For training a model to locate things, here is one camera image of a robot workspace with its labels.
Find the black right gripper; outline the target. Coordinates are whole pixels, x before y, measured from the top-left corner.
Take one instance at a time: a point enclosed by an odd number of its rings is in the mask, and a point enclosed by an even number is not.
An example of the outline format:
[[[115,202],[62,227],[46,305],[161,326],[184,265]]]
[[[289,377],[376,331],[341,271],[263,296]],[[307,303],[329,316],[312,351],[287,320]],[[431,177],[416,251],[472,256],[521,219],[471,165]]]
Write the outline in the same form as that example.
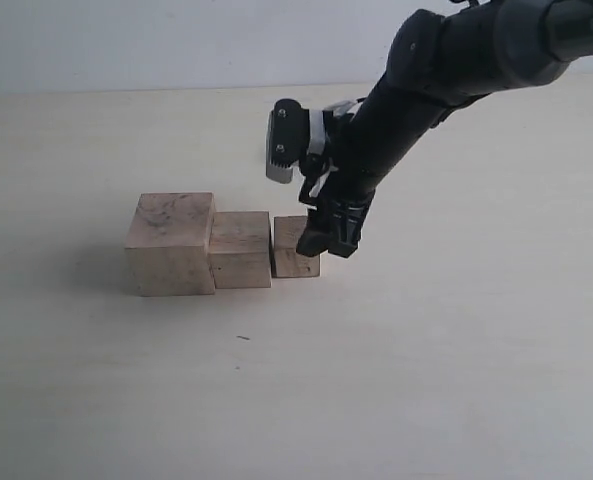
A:
[[[296,252],[310,258],[325,252],[345,259],[353,255],[371,207],[365,201],[417,141],[455,109],[442,96],[388,82],[377,83],[353,114],[301,107],[299,201],[316,209],[307,212]],[[329,204],[331,211],[323,209]]]

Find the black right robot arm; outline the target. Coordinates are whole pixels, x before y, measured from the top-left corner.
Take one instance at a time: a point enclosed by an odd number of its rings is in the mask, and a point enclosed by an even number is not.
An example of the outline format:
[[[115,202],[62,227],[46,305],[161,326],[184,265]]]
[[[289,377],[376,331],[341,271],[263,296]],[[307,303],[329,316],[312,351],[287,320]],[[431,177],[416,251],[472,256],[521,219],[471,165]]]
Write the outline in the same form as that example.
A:
[[[415,11],[370,93],[311,115],[327,139],[301,166],[308,214],[297,252],[351,256],[377,186],[428,130],[491,94],[548,85],[589,56],[593,1],[467,1],[449,16]]]

